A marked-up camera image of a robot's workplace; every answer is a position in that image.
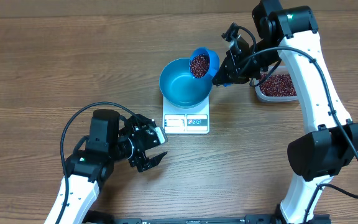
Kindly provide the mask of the blue measuring scoop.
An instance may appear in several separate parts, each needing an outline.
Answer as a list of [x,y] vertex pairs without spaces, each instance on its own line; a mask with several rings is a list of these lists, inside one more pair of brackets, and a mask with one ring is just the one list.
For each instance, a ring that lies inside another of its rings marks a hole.
[[217,76],[222,78],[224,83],[217,84],[217,86],[231,86],[221,75],[226,68],[227,58],[222,62],[219,59],[218,54],[215,51],[201,47],[196,49],[189,62],[190,73],[193,76],[193,80],[202,86],[203,88],[211,88],[214,86],[213,78]]

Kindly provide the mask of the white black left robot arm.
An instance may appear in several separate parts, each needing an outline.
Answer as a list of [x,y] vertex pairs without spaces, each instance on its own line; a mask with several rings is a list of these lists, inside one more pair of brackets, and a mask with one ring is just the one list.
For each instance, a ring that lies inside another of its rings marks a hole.
[[93,112],[89,134],[65,160],[64,176],[46,223],[114,223],[114,217],[91,209],[116,162],[127,160],[144,172],[160,164],[161,153],[145,152],[166,143],[165,131],[141,114],[125,118],[114,110]]

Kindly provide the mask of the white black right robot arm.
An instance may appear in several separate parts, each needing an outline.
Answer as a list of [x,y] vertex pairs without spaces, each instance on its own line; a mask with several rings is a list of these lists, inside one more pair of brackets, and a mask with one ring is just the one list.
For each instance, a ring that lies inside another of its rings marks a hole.
[[331,180],[358,160],[358,123],[341,103],[321,50],[318,24],[308,6],[284,9],[263,0],[252,11],[259,41],[248,44],[232,24],[223,34],[229,50],[213,85],[244,84],[274,62],[284,63],[303,113],[305,133],[287,147],[293,177],[272,215],[246,215],[246,223],[329,223],[314,208]]

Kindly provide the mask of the white digital kitchen scale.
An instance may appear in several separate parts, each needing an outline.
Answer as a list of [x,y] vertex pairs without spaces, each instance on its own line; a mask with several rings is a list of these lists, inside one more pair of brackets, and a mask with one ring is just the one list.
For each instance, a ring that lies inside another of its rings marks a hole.
[[167,134],[208,134],[209,98],[193,108],[179,108],[163,97],[162,123]]

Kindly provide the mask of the teal plastic bowl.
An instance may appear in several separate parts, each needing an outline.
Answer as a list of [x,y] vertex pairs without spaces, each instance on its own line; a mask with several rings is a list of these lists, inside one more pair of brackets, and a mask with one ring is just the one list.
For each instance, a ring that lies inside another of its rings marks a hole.
[[162,70],[159,80],[162,95],[173,105],[192,108],[199,105],[210,94],[211,78],[195,78],[190,72],[190,59],[179,58]]

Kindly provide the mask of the clear plastic container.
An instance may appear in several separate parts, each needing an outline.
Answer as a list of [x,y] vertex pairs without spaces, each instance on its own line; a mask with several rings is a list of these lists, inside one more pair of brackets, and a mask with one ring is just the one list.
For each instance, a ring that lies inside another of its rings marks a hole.
[[[276,75],[276,74],[281,74],[281,73],[285,73],[285,74],[289,74],[288,70],[284,67],[284,66],[278,66],[277,69],[272,73],[272,75]],[[283,96],[283,97],[272,97],[272,96],[266,96],[264,95],[261,90],[260,90],[260,85],[257,86],[259,84],[259,80],[255,80],[254,81],[254,85],[255,85],[255,92],[257,94],[258,99],[261,102],[264,103],[281,103],[281,102],[291,102],[291,101],[297,101],[298,97],[297,96]]]

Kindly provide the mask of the red adzuki beans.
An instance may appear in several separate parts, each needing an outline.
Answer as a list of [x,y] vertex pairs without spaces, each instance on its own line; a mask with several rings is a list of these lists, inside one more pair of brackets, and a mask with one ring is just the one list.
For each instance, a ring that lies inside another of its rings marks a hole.
[[288,73],[271,75],[270,78],[264,81],[259,87],[261,92],[266,96],[296,96],[295,87]]

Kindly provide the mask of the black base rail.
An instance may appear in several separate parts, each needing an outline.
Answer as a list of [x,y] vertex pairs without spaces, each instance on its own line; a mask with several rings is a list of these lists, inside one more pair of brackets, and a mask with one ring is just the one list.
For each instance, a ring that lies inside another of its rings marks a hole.
[[115,218],[103,212],[90,211],[82,223],[100,224],[279,224],[285,223],[283,218],[276,215],[246,215],[244,217],[228,218],[168,218],[168,219],[141,219]]

